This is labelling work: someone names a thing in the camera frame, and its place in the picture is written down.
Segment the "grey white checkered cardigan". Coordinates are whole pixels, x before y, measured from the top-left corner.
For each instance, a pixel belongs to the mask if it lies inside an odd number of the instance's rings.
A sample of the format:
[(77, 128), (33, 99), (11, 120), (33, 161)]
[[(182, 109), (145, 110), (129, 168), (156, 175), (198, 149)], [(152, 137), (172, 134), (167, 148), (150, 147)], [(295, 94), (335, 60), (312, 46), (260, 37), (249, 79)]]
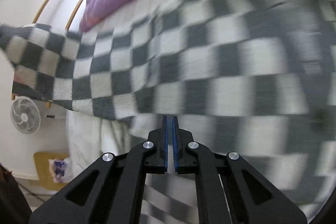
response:
[(167, 117), (167, 172), (147, 174), (138, 223), (199, 223), (174, 117), (214, 153), (237, 152), (307, 223), (333, 208), (335, 0), (171, 0), (92, 34), (3, 24), (1, 50), (39, 98), (125, 124), (116, 156)]

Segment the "white standing fan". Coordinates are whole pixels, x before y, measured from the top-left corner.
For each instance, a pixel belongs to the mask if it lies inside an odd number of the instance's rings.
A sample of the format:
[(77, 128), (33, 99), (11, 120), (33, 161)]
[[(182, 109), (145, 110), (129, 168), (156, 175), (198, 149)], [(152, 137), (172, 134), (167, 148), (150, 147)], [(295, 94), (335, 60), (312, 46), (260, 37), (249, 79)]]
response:
[(33, 134), (41, 125), (41, 114), (37, 105), (28, 97), (17, 97), (10, 110), (14, 127), (23, 134)]

